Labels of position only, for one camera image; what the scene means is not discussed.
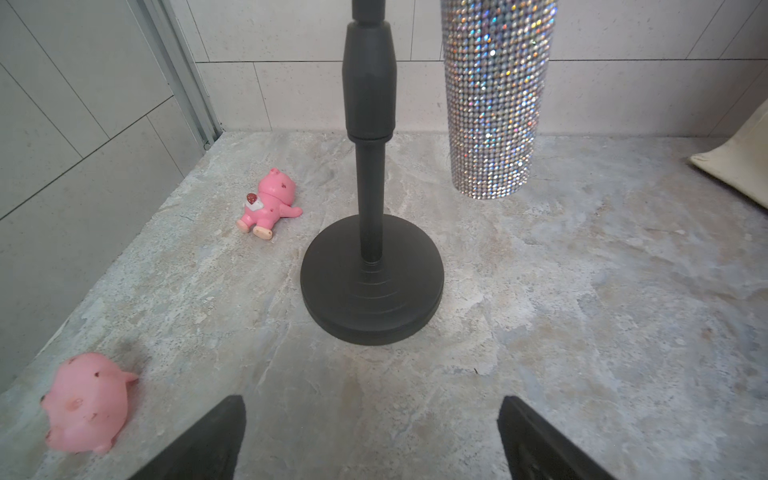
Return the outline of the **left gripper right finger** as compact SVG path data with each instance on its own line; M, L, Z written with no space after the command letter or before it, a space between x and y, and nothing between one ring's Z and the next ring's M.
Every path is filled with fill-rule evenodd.
M511 478L615 480L517 396L506 396L497 426Z

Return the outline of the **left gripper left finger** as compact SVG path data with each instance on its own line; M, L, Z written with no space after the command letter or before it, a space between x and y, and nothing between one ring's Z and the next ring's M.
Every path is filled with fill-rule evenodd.
M130 480L232 480L246 422L243 397L227 396L134 473Z

